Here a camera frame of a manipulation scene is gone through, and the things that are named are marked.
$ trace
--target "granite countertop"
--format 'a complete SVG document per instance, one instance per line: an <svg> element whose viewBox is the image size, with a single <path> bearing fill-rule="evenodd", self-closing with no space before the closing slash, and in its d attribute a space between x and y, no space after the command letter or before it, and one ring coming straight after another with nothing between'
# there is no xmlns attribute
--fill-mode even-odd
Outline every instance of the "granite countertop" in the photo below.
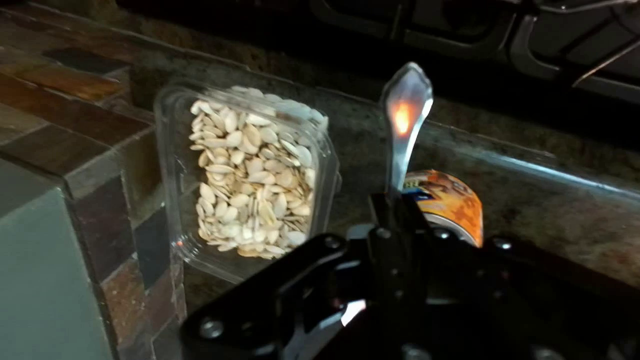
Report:
<svg viewBox="0 0 640 360"><path fill-rule="evenodd" d="M223 61L163 53L147 54L138 62L132 72L132 94L140 103L150 103L160 84L175 75L223 88L252 86L326 112L342 175L328 230L344 234L349 226L370 221L367 196L381 191L385 181L386 134L376 104L256 74ZM500 139L499 131L491 138L447 125L454 120L461 122L461 113L472 119L491 116L482 109L436 98L429 122L420 131L410 170L435 168L471 186L484 205L486 237L500 234L531 241L640 287L636 256L640 250L640 219L635 216L640 211L640 192L633 165L638 161L637 154L515 119L509 123L499 115L496 117L505 124L504 138L509 141L518 136L527 139L520 134L526 132L544 141L519 145ZM583 153L586 149L589 154L597 154L598 159L613 156L623 161L605 169L592 166L599 163L594 163L593 157L581 157L574 149L580 147L576 144ZM217 266L227 271L223 277L231 282L239 282L268 265L261 259L230 253L212 251L212 255Z"/></svg>

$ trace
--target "spoon handle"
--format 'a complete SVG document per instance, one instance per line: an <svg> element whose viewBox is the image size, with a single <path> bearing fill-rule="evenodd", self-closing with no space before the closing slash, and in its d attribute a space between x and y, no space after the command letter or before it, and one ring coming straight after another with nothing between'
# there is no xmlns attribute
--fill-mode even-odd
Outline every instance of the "spoon handle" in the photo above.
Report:
<svg viewBox="0 0 640 360"><path fill-rule="evenodd" d="M387 151L387 199L400 198L409 159L433 104L430 80L416 63L407 63L385 85L381 103L390 139Z"/></svg>

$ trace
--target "spoon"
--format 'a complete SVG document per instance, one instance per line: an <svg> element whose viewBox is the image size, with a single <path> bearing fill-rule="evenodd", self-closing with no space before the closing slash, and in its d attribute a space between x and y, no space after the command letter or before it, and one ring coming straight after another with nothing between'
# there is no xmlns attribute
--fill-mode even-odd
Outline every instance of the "spoon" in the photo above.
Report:
<svg viewBox="0 0 640 360"><path fill-rule="evenodd" d="M402 194L415 139L433 105L431 82L416 63L407 63L385 85L381 103L391 134L387 152L387 200L393 204Z"/></svg>

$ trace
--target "clear plastic container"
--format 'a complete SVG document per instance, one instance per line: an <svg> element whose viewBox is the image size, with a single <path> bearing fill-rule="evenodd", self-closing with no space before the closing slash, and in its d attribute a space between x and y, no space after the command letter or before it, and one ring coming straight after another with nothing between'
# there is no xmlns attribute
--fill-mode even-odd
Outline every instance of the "clear plastic container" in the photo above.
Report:
<svg viewBox="0 0 640 360"><path fill-rule="evenodd" d="M220 252L198 235L195 204L200 196L199 184L206 182L205 170L198 166L199 151L189 147L193 141L190 111L197 100L223 104L232 110L245 111L268 119L278 128L296 134L312 153L316 170L307 238L326 229L332 199L340 178L338 159L326 135L326 122L318 123L318 112L297 106L276 96L264 97L244 88L223 90L188 80L172 81L165 86L154 104L157 140L166 192L168 230L172 245L185 261L224 280L238 283L269 265L272 260L246 258L235 251Z"/></svg>

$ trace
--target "can label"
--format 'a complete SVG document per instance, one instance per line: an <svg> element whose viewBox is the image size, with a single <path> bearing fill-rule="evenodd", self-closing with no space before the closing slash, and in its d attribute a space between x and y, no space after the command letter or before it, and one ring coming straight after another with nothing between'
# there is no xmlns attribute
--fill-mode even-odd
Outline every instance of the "can label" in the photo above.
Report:
<svg viewBox="0 0 640 360"><path fill-rule="evenodd" d="M437 170L410 172L404 179L403 193L413 195L431 225L447 228L461 240L482 247L482 202L458 178Z"/></svg>

